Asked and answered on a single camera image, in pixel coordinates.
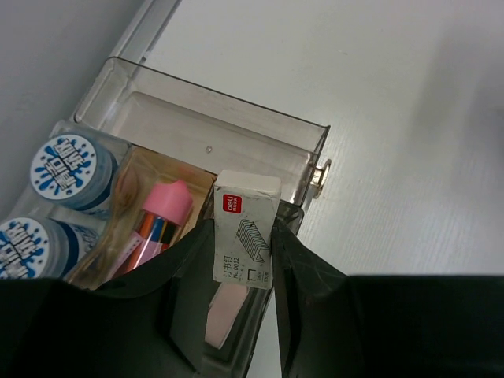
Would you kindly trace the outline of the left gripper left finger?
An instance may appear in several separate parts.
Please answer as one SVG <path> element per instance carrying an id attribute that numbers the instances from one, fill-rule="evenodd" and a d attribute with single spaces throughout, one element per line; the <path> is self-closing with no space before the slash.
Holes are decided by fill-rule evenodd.
<path id="1" fill-rule="evenodd" d="M 194 377 L 202 370 L 214 223 L 96 290 L 1 284 L 4 377 Z"/>

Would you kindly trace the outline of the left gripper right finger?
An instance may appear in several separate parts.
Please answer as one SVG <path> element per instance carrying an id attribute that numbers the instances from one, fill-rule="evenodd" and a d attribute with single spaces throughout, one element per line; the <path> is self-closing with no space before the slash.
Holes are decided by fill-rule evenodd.
<path id="1" fill-rule="evenodd" d="M 281 220 L 271 247 L 283 376 L 502 376 L 501 276 L 348 276 Z"/>

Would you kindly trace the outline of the pink cap glue stick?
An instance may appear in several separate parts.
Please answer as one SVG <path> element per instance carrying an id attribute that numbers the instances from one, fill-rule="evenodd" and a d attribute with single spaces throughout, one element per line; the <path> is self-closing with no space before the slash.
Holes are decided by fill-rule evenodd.
<path id="1" fill-rule="evenodd" d="M 193 206 L 183 180 L 156 183 L 143 203 L 137 224 L 113 263 L 106 280 L 122 276 L 170 247 Z"/>

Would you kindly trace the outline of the blue tape roll stack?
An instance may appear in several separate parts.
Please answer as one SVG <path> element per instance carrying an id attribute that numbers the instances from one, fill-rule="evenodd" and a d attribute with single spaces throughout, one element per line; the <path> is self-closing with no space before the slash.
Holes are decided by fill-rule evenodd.
<path id="1" fill-rule="evenodd" d="M 1 224 L 1 278 L 62 278 L 95 240 L 93 231 L 59 220 L 11 218 Z"/>

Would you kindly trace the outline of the white eraser block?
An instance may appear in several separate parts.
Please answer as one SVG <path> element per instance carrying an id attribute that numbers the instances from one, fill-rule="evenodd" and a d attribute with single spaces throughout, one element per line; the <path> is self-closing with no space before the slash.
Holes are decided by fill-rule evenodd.
<path id="1" fill-rule="evenodd" d="M 271 233 L 280 205 L 281 180 L 222 171 L 213 187 L 213 279 L 272 288 Z"/>

